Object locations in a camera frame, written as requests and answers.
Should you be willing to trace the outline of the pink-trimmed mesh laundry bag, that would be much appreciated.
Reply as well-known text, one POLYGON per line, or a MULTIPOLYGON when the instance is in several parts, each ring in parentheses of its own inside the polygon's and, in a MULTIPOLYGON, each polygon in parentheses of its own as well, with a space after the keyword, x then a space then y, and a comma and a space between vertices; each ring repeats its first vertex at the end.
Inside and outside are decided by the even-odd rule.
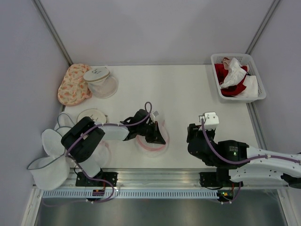
POLYGON ((165 127, 165 120, 162 120, 158 123, 158 127, 160 130, 160 133, 162 137, 164 138, 166 144, 153 144, 153 143, 147 143, 145 137, 137 136, 135 139, 135 145, 138 148, 138 150, 143 153, 144 155, 155 158, 162 154, 164 154, 169 146, 169 133, 165 127))

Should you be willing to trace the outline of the red and white bra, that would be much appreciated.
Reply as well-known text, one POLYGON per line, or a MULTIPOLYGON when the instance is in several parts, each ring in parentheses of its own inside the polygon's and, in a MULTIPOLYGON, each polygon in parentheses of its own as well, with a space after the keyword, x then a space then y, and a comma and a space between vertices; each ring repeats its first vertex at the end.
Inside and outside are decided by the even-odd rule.
POLYGON ((247 76, 247 72, 249 71, 248 66, 242 66, 241 69, 244 71, 244 76, 243 77, 239 77, 238 81, 239 83, 236 82, 236 84, 232 85, 232 86, 228 86, 225 88, 221 88, 221 92, 225 97, 231 97, 231 96, 236 96, 239 93, 241 93, 242 91, 244 91, 244 89, 246 88, 246 86, 243 85, 243 82, 247 76))

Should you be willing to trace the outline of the white lace bra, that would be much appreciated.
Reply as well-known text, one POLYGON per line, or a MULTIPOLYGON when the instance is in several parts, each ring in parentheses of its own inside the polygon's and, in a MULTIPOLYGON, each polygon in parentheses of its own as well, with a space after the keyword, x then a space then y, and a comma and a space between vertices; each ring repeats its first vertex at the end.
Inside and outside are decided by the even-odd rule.
POLYGON ((239 83, 238 78, 244 76, 244 71, 241 67, 241 63, 236 58, 232 58, 230 63, 231 69, 229 70, 224 83, 220 87, 225 88, 236 84, 236 82, 239 83))

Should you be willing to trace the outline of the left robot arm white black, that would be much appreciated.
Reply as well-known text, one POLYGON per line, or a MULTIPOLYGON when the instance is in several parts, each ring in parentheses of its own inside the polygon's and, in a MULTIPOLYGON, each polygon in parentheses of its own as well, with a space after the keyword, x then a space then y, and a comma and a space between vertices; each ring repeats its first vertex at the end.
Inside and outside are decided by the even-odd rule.
POLYGON ((141 136, 149 144, 166 145, 159 123, 151 118, 151 113, 140 109, 134 116, 119 124, 96 124, 90 117, 83 117, 61 139, 66 155, 76 162, 86 175, 91 186, 99 186, 103 176, 101 167, 92 159, 97 146, 102 141, 128 141, 141 136))

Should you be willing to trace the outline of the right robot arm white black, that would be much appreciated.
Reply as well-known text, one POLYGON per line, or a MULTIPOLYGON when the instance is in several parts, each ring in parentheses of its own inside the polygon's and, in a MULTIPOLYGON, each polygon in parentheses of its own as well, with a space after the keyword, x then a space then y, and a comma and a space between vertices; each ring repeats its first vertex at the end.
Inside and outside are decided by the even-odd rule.
POLYGON ((253 147, 235 140, 214 141, 215 130, 204 124, 188 126, 188 153, 205 165, 216 167, 215 181, 228 183, 281 183, 301 187, 301 155, 283 154, 253 147))

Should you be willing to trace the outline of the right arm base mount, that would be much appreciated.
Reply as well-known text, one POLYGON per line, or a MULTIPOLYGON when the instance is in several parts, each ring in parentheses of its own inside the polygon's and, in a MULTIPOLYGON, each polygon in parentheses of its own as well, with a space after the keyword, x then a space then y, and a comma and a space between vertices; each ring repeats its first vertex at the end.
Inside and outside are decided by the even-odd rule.
POLYGON ((239 183, 232 182, 228 169, 217 169, 215 172, 200 172, 199 183, 201 187, 218 190, 224 187, 236 187, 239 183))

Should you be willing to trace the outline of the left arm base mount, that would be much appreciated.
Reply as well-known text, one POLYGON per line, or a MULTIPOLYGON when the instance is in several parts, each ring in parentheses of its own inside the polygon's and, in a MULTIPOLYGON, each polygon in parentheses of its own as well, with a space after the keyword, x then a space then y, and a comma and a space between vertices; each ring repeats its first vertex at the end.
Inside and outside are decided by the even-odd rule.
MULTIPOLYGON (((108 183, 103 181, 95 181, 88 179, 79 168, 74 167, 73 168, 74 173, 77 175, 76 178, 76 186, 81 187, 107 187, 109 186, 108 183)), ((102 179, 110 182, 113 186, 116 186, 117 180, 118 180, 118 174, 117 172, 104 172, 101 170, 94 178, 96 179, 102 179)))

